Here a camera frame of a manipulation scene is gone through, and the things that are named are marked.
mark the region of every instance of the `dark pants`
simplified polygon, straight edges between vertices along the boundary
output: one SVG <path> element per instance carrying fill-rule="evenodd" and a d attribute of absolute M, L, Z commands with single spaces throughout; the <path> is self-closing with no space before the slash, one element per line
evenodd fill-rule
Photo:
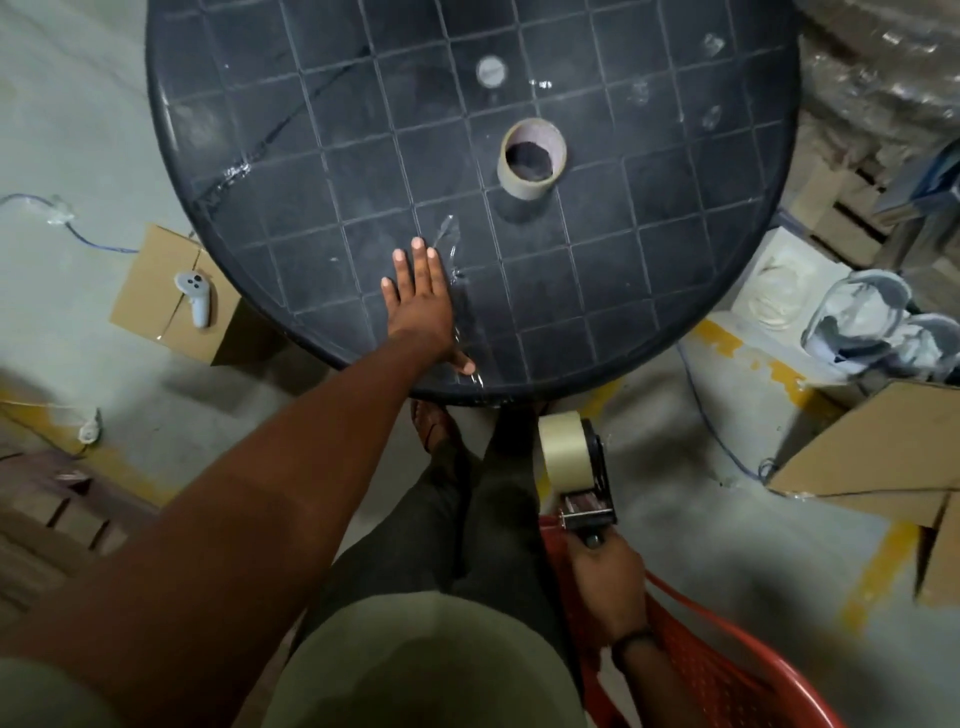
<path fill-rule="evenodd" d="M 368 596 L 442 592 L 526 624 L 563 658 L 583 693 L 560 590 L 540 538 L 534 484 L 537 417 L 504 410 L 483 462 L 446 440 L 417 484 L 330 568 L 294 649 L 334 613 Z"/>

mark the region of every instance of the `tape piece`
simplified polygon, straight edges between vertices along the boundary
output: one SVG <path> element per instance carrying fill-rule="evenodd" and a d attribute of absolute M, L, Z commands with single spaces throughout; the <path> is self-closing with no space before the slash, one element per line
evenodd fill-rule
<path fill-rule="evenodd" d="M 577 412 L 540 418 L 540 447 L 554 493 L 580 493 L 593 488 L 587 436 Z"/>
<path fill-rule="evenodd" d="M 508 161 L 508 153 L 521 145 L 532 144 L 550 157 L 550 175 L 543 180 L 524 180 Z M 556 183 L 566 168 L 566 140 L 549 121 L 524 119 L 512 126 L 500 143 L 496 176 L 511 197 L 524 202 L 538 200 Z"/>

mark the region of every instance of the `gray floor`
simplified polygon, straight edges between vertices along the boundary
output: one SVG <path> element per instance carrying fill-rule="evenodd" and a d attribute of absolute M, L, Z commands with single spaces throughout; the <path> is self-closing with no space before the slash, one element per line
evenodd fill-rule
<path fill-rule="evenodd" d="M 0 0 L 0 192 L 59 194 L 78 228 L 111 246 L 136 247 L 148 222 L 189 232 L 150 122 L 144 8 Z M 101 407 L 105 444 L 166 496 L 325 375 L 297 351 L 211 370 L 112 327 L 129 257 L 85 248 L 26 207 L 0 210 L 0 246 L 4 391 Z M 755 467 L 798 424 L 795 405 L 748 353 L 697 336 L 686 346 L 711 417 Z M 490 414 L 456 416 L 482 449 Z M 913 606 L 910 559 L 877 560 L 889 523 L 775 497 L 739 475 L 704 430 L 675 351 L 626 377 L 597 423 L 623 531 L 653 571 L 781 650 L 851 726 L 955 725 L 960 615 Z M 424 463 L 402 416 L 347 543 Z M 871 564 L 887 569 L 889 594 L 870 593 Z M 864 619 L 851 618 L 857 605 Z"/>

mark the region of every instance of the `white controller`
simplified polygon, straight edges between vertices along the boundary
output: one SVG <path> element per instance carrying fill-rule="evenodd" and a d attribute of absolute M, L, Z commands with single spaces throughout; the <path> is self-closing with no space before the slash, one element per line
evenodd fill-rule
<path fill-rule="evenodd" d="M 210 281 L 196 271 L 177 273 L 174 283 L 180 292 L 190 299 L 193 325 L 207 328 L 210 325 Z"/>

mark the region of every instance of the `black wristband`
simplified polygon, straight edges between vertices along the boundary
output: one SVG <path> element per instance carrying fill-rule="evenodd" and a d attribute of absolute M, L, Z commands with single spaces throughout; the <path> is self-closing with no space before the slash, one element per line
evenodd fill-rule
<path fill-rule="evenodd" d="M 613 643 L 611 646 L 611 657 L 613 657 L 613 665 L 620 670 L 620 672 L 625 672 L 623 666 L 623 653 L 631 644 L 638 642 L 650 642 L 656 645 L 657 633 L 654 632 L 653 627 L 648 625 L 643 629 L 635 629 L 633 632 L 624 635 L 615 643 Z"/>

